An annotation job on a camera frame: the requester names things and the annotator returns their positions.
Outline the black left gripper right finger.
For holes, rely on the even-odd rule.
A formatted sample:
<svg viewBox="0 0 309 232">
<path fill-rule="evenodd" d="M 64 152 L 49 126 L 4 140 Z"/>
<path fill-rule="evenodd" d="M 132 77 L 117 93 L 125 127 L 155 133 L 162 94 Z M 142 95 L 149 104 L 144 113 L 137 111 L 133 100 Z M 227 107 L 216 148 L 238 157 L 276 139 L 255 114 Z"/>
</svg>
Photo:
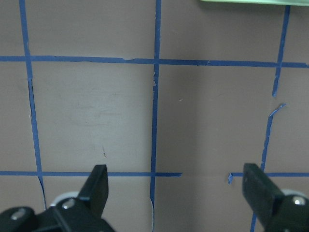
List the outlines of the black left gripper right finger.
<svg viewBox="0 0 309 232">
<path fill-rule="evenodd" d="M 242 194 L 266 232 L 307 232 L 309 199 L 280 189 L 254 163 L 243 166 Z"/>
</svg>

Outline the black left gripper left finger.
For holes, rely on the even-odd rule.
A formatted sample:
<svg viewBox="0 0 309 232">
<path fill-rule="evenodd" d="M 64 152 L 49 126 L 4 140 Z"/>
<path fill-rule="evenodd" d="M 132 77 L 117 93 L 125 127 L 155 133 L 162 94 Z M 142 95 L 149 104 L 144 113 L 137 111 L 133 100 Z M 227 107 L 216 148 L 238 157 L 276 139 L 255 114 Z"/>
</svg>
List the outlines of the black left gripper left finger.
<svg viewBox="0 0 309 232">
<path fill-rule="evenodd" d="M 102 213 L 109 193 L 105 164 L 95 165 L 76 197 L 67 197 L 35 214 L 27 206 L 0 214 L 2 232 L 112 232 Z"/>
</svg>

